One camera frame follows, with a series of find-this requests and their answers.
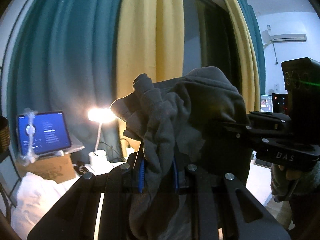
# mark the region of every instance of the white air conditioner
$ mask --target white air conditioner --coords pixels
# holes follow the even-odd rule
[[[306,29],[301,22],[284,22],[267,25],[267,29],[273,42],[307,41]]]

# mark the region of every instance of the cardboard box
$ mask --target cardboard box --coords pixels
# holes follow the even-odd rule
[[[17,168],[22,177],[29,171],[41,176],[43,179],[54,180],[56,183],[65,182],[76,177],[69,154],[40,158],[26,167],[17,163]]]

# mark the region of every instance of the metal screw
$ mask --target metal screw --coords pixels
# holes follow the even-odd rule
[[[85,174],[82,175],[84,179],[91,179],[92,178],[92,172],[86,172]]]
[[[194,164],[189,164],[188,165],[188,170],[189,171],[195,171],[197,169],[197,166],[195,166]]]
[[[130,168],[130,164],[129,164],[129,163],[122,163],[122,164],[120,165],[120,168],[121,168],[122,170],[128,170],[128,169]]]
[[[235,176],[232,173],[226,173],[224,177],[228,180],[233,180],[235,178]]]

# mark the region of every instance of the computer monitor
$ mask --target computer monitor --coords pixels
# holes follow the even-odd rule
[[[261,95],[260,111],[261,112],[268,112],[268,113],[272,113],[273,112],[272,96]]]
[[[18,140],[22,156],[28,153],[28,121],[28,116],[18,116]],[[71,147],[69,133],[62,112],[36,114],[33,126],[35,133],[32,147],[36,155],[43,155]]]

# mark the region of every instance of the tablet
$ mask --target tablet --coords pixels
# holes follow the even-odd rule
[[[28,116],[18,116],[18,141],[23,156],[28,153],[29,147],[28,122]],[[33,126],[35,132],[32,147],[35,154],[42,155],[71,147],[71,141],[63,112],[36,114],[33,120]]]

